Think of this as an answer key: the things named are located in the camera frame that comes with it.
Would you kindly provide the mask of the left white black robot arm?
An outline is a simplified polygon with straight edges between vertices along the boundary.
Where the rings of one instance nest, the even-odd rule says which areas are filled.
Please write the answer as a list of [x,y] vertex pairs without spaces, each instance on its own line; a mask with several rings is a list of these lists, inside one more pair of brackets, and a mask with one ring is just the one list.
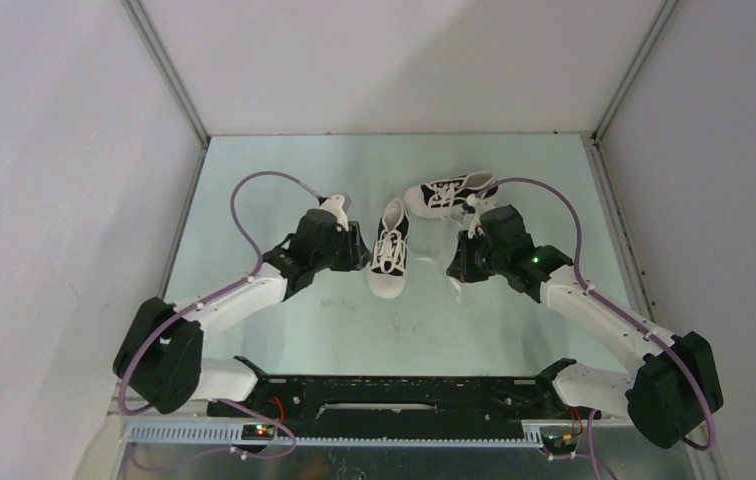
[[113,362],[121,389],[161,414],[194,400],[230,400],[246,416],[262,414],[270,390],[258,372],[245,360],[208,357],[206,342],[290,299],[318,273],[362,270],[370,258],[358,222],[308,210],[295,232],[262,255],[257,272],[182,309],[158,297],[144,301]]

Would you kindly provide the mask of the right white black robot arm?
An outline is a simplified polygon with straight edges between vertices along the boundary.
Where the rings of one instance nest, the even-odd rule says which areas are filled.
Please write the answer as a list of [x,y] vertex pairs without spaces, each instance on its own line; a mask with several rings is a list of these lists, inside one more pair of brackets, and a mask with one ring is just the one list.
[[520,294],[576,322],[611,353],[621,370],[562,359],[538,376],[539,411],[560,418],[586,407],[626,418],[652,444],[669,449],[722,408],[710,343],[677,335],[607,299],[568,255],[535,245],[512,206],[477,202],[458,235],[447,274],[456,283],[503,277]]

